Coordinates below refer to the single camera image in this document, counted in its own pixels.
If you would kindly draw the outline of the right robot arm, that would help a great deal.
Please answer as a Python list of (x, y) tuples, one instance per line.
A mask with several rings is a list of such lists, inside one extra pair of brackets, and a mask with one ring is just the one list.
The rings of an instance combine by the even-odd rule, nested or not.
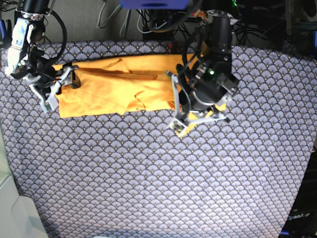
[[(60, 16), (53, 10), (53, 0), (20, 0), (16, 11), (21, 14), (12, 31), (7, 52), (6, 75), (14, 80), (25, 80), (39, 99), (44, 113), (58, 108), (57, 94), (63, 86), (80, 88), (81, 82), (75, 75), (79, 67), (66, 63), (60, 70), (53, 65), (61, 58), (67, 43), (67, 30)], [(62, 30), (62, 44), (58, 54), (49, 59), (38, 44), (45, 36), (45, 16), (52, 15)]]

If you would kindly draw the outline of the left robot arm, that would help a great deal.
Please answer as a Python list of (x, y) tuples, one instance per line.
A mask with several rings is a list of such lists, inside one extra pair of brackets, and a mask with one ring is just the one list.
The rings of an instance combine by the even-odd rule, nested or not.
[(231, 72), (233, 25), (240, 19), (236, 2), (195, 0), (177, 19), (162, 14), (162, 10), (153, 10), (151, 31), (169, 32), (192, 15), (200, 19), (185, 42), (177, 73), (165, 73), (172, 82), (176, 112), (170, 128), (177, 131), (191, 124), (229, 121), (219, 107), (231, 101), (238, 91), (239, 80)]

